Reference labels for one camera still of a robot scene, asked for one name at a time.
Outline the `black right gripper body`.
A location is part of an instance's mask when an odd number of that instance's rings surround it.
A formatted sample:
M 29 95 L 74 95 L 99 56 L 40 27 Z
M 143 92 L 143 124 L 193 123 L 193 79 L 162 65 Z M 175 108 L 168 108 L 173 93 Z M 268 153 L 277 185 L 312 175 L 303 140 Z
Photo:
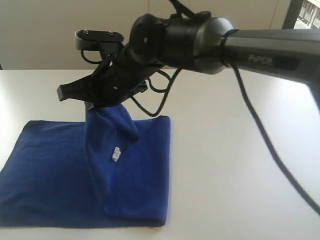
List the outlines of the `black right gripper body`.
M 159 63 L 141 64 L 124 46 L 112 60 L 101 63 L 83 84 L 85 101 L 99 107 L 112 107 L 124 102 L 143 81 L 160 69 Z

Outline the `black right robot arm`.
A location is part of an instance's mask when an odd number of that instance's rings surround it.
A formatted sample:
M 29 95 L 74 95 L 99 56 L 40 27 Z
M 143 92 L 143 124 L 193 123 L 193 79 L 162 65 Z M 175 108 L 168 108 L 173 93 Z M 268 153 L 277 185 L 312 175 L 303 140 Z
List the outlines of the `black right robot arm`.
M 231 64 L 305 84 L 320 100 L 318 29 L 239 30 L 209 12 L 168 19 L 147 13 L 134 22 L 127 44 L 117 32 L 80 30 L 75 38 L 78 50 L 98 51 L 102 61 L 92 74 L 60 85 L 60 101 L 116 106 L 144 91 L 143 82 L 164 66 L 215 75 Z

